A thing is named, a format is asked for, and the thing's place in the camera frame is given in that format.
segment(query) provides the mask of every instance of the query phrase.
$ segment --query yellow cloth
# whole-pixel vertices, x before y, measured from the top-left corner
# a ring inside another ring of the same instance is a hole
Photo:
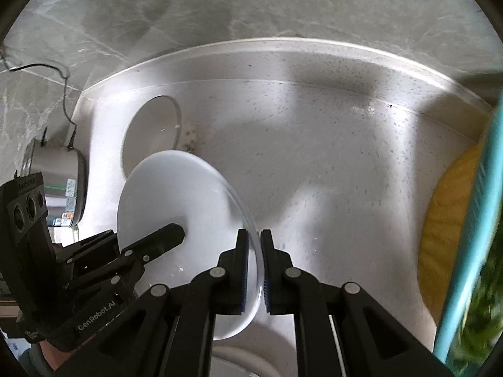
[[[481,145],[467,150],[440,179],[423,225],[417,280],[429,312],[438,324],[458,251]]]

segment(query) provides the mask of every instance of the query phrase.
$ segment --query white plate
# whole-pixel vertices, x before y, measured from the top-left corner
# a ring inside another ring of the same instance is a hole
[[[246,228],[251,242],[245,312],[217,316],[214,340],[236,335],[255,316],[263,285],[260,240],[250,214],[212,166],[172,150],[147,157],[128,177],[117,213],[119,247],[123,250],[170,222],[184,228],[185,239],[145,265],[136,291],[142,294],[155,283],[168,287],[189,283],[216,266],[220,253],[235,247],[237,231]]]

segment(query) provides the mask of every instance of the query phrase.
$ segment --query green leaves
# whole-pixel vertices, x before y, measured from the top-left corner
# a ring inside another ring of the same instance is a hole
[[[473,375],[503,331],[503,222],[500,221],[487,260],[480,271],[465,314],[449,352],[452,371]]]

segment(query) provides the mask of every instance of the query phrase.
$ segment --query gray marble wall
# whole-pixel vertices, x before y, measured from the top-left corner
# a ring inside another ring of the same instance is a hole
[[[63,85],[29,72],[0,72],[0,183],[12,179],[24,150],[44,127],[48,139],[63,144],[68,122],[61,106]],[[75,107],[80,92],[68,90],[67,109]]]
[[[473,0],[32,0],[5,44],[16,61],[54,60],[69,67],[76,95],[166,52],[260,36],[383,49],[452,76],[489,99],[503,71],[503,45]],[[52,71],[34,72],[56,80]],[[7,160],[2,164],[9,174],[26,137],[57,112],[59,87],[52,83],[34,74],[0,74],[2,136],[8,138],[1,143],[2,161]]]

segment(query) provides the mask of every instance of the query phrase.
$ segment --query kettle label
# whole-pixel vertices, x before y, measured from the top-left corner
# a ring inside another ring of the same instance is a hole
[[[67,197],[64,212],[75,212],[75,203],[76,199],[74,197]]]
[[[66,181],[65,197],[75,197],[76,180],[69,178]]]

